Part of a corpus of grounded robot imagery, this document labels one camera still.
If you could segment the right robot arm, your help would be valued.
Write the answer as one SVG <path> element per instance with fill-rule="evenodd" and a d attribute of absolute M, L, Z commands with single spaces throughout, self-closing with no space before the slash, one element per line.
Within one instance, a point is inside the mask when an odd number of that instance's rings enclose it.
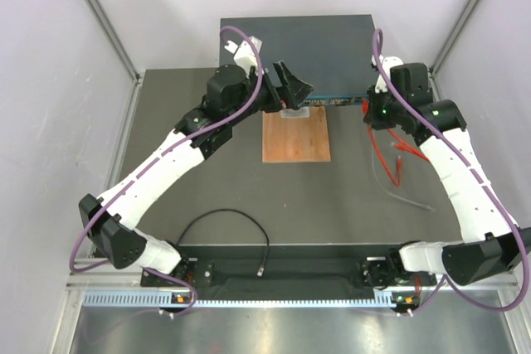
<path fill-rule="evenodd" d="M 403 245 L 387 263 L 389 278 L 406 284 L 417 272 L 432 272 L 468 285 L 512 270 L 522 260 L 509 227 L 513 217 L 503 217 L 486 194 L 491 184 L 475 156 L 457 105 L 448 99 L 434 99 L 422 63 L 380 57 L 372 64 L 379 73 L 387 74 L 396 92 L 388 89 L 384 77 L 378 77 L 368 91 L 365 123 L 375 130 L 398 127 L 412 136 L 444 187 L 461 235 L 454 243 Z"/>

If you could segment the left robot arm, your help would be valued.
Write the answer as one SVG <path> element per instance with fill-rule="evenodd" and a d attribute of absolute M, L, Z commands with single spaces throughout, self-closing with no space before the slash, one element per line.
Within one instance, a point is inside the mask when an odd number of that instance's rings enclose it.
<path fill-rule="evenodd" d="M 160 146 L 126 178 L 106 192 L 79 202 L 85 237 L 116 269 L 154 269 L 169 284 L 180 284 L 188 265 L 167 241 L 137 228 L 146 211 L 184 174 L 209 159 L 232 137 L 242 120 L 256 114 L 298 109 L 312 85 L 295 77 L 284 62 L 274 64 L 280 85 L 255 67 L 223 65 L 207 82 L 200 105 L 187 112 Z"/>

